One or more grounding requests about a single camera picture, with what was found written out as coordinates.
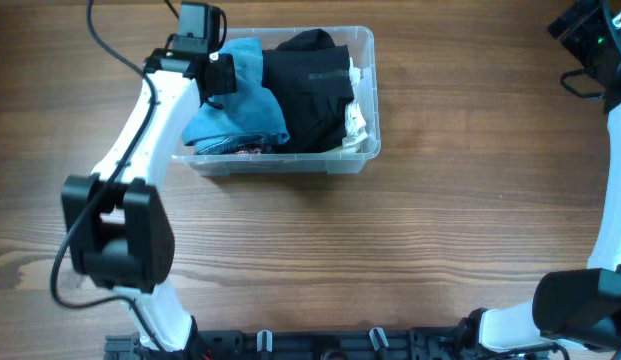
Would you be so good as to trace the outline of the cream cloth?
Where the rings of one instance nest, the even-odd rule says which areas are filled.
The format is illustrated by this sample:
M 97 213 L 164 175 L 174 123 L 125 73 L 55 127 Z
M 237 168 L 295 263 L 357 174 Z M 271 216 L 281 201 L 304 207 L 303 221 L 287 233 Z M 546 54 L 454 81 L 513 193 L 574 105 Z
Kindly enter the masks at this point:
M 358 153 L 360 151 L 361 145 L 360 144 L 355 144 L 352 146 L 338 146 L 336 148 L 333 148 L 331 150 L 325 151 L 325 154 L 353 154 L 353 153 Z

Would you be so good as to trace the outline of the white printed t-shirt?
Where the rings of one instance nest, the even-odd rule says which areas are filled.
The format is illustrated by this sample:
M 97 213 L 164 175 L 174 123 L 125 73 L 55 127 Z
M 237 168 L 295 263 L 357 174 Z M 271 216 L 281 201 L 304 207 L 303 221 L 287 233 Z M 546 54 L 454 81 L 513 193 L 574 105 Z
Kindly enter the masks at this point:
M 355 153 L 360 150 L 361 144 L 368 138 L 368 133 L 366 131 L 367 123 L 359 102 L 359 85 L 362 74 L 361 70 L 354 65 L 352 58 L 350 58 L 349 79 L 354 100 L 346 106 L 346 136 L 342 139 L 342 146 L 346 152 Z

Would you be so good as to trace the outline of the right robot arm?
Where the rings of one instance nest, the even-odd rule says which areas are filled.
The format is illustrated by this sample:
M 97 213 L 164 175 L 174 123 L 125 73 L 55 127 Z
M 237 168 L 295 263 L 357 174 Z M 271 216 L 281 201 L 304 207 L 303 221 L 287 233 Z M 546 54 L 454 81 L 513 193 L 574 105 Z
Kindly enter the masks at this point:
M 603 103 L 610 155 L 600 227 L 584 268 L 550 272 L 531 300 L 462 319 L 449 345 L 455 358 L 567 357 L 578 349 L 621 359 L 621 10 L 608 0 L 576 1 L 547 31 L 581 65 L 561 78 L 585 75 L 601 87 L 587 94 L 564 87 Z

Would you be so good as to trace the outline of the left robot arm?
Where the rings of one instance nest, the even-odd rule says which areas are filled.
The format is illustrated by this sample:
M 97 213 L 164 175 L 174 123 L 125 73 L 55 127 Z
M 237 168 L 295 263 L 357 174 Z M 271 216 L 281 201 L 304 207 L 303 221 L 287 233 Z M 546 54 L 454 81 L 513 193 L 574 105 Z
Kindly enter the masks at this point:
M 76 273 L 110 296 L 84 303 L 120 302 L 133 318 L 143 359 L 209 359 L 196 320 L 169 279 L 175 239 L 159 190 L 183 128 L 213 95 L 235 91 L 233 59 L 222 41 L 176 35 L 142 67 L 138 100 L 114 145 L 87 176 L 66 179 L 61 201 L 67 235 L 54 259 L 50 292 L 59 292 L 60 265 L 69 256 Z

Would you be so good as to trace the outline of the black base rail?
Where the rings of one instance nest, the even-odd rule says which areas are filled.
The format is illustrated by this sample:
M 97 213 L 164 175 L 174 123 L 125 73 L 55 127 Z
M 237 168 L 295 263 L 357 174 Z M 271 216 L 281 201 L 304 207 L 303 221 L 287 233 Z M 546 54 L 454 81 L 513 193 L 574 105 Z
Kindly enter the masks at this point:
M 463 347 L 453 328 L 389 331 L 244 333 L 201 331 L 204 359 L 487 359 L 478 348 Z

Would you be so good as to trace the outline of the plaid shirt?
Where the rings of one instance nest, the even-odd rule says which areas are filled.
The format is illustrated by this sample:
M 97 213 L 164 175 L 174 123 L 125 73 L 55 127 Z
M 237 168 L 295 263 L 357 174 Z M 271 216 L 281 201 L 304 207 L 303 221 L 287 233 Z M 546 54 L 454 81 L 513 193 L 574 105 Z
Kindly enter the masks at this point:
M 233 155 L 262 155 L 262 154 L 272 154 L 272 147 L 269 145 L 249 145 L 240 147 L 237 150 L 232 151 Z

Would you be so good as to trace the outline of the clear plastic storage container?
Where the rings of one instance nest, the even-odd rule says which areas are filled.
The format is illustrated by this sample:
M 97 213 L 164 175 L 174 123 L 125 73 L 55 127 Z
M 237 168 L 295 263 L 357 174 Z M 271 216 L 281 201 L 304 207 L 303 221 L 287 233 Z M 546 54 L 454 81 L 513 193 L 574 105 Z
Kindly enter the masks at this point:
M 262 155 L 196 155 L 177 141 L 171 160 L 190 167 L 203 177 L 241 173 L 357 174 L 381 151 L 375 44 L 372 31 L 364 26 L 326 26 L 335 44 L 346 45 L 362 79 L 354 90 L 366 121 L 368 137 L 355 153 L 301 153 Z

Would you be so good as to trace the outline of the blue jeans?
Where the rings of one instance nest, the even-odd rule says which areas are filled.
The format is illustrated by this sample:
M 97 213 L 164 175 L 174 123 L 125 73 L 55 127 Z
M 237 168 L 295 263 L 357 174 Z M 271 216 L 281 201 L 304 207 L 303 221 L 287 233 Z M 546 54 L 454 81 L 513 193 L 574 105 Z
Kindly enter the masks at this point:
M 281 145 L 290 139 L 282 109 L 263 86 L 261 40 L 239 38 L 227 42 L 223 55 L 234 60 L 237 91 L 214 96 L 221 110 L 203 105 L 182 132 L 182 142 L 197 155 L 235 153 L 248 146 Z

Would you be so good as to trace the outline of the black garment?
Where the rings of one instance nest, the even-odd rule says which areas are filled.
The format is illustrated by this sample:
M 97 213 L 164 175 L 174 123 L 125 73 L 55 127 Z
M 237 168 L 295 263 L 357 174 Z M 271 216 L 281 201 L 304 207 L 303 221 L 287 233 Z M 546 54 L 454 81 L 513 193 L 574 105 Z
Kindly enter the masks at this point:
M 346 136 L 346 106 L 354 100 L 350 54 L 322 29 L 301 32 L 263 52 L 263 85 L 282 110 L 289 139 L 283 154 L 321 153 Z

